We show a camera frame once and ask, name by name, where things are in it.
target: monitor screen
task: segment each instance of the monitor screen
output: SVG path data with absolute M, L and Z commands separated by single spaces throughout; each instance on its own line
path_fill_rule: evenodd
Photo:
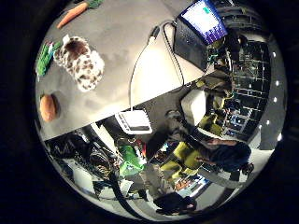
M 224 24 L 209 0 L 199 0 L 186 8 L 180 17 L 210 45 L 227 35 Z

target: gray table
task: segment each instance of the gray table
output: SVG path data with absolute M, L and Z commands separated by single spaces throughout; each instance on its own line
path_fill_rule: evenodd
M 59 105 L 56 120 L 41 123 L 40 136 L 48 140 L 86 126 L 129 108 L 129 83 L 140 51 L 148 42 L 154 26 L 173 20 L 191 1 L 183 0 L 106 0 L 98 9 L 90 9 L 63 29 L 56 29 L 61 18 L 53 22 L 45 40 L 59 41 L 69 34 L 85 37 L 106 63 L 105 73 L 95 90 L 83 93 L 72 77 L 56 63 L 36 81 L 36 104 L 42 93 L 53 94 Z M 173 41 L 174 29 L 167 26 Z M 179 58 L 185 82 L 204 73 Z M 164 43 L 162 32 L 141 58 L 133 86 L 135 105 L 148 101 L 181 85 Z

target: green object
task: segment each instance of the green object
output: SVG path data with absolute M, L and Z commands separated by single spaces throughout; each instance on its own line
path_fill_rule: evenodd
M 135 150 L 130 146 L 121 148 L 120 153 L 123 157 L 123 163 L 120 166 L 120 175 L 135 175 L 143 170 L 144 166 L 139 163 Z
M 209 10 L 208 10 L 208 8 L 207 8 L 207 7 L 204 7 L 204 8 L 203 8 L 203 10 L 205 11 L 205 13 L 206 13 L 206 14 L 208 14 L 208 13 L 209 13 Z
M 97 8 L 99 7 L 104 0 L 92 0 L 88 3 L 88 8 Z
M 44 43 L 36 63 L 36 73 L 39 77 L 43 77 L 46 75 L 48 65 L 53 56 L 53 53 L 61 45 L 62 44 L 60 42 L 57 42 L 55 44 L 49 42 Z

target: cable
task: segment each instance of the cable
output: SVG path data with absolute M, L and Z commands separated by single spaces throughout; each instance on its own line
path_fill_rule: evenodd
M 176 57 L 174 51 L 173 51 L 172 48 L 171 48 L 171 45 L 170 45 L 170 43 L 169 43 L 169 39 L 168 39 L 167 34 L 166 34 L 166 31 L 165 31 L 165 27 L 166 27 L 166 25 L 167 25 L 167 24 L 171 24 L 171 25 L 173 25 L 173 23 L 174 23 L 173 21 L 172 21 L 172 22 L 169 22 L 169 21 L 168 21 L 168 22 L 166 22 L 166 23 L 163 24 L 163 38 L 164 38 L 164 42 L 165 42 L 165 44 L 166 44 L 166 46 L 167 46 L 167 50 L 168 50 L 168 52 L 169 52 L 169 54 L 170 54 L 171 60 L 172 60 L 174 66 L 175 66 L 175 68 L 176 68 L 176 71 L 178 72 L 178 70 L 179 70 L 179 74 L 180 74 L 181 79 L 182 79 L 182 84 L 181 84 L 179 90 L 177 90 L 177 91 L 170 91 L 171 93 L 175 93 L 175 92 L 179 92 L 179 91 L 181 91 L 181 90 L 183 89 L 184 85 L 185 85 L 185 79 L 184 79 L 183 73 L 182 73 L 182 71 L 181 71 L 180 65 L 179 65 L 179 63 L 178 63 L 178 59 L 177 59 L 177 57 Z
M 136 70 L 137 66 L 139 65 L 139 60 L 141 58 L 141 55 L 145 52 L 145 50 L 148 48 L 148 46 L 150 46 L 150 44 L 152 44 L 156 40 L 159 32 L 160 32 L 159 26 L 155 26 L 155 28 L 153 29 L 153 31 L 151 32 L 151 34 L 149 36 L 148 44 L 141 50 L 141 52 L 136 60 L 136 63 L 134 65 L 133 73 L 132 73 L 131 80 L 130 80 L 130 93 L 129 93 L 130 94 L 130 109 L 131 109 L 131 111 L 133 111 L 132 86 L 134 83 L 133 81 L 134 81 L 135 70 Z

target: round bread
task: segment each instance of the round bread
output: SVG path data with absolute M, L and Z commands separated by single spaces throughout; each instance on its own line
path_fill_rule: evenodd
M 52 121 L 56 117 L 56 108 L 53 98 L 50 95 L 43 95 L 39 105 L 40 115 L 46 122 Z

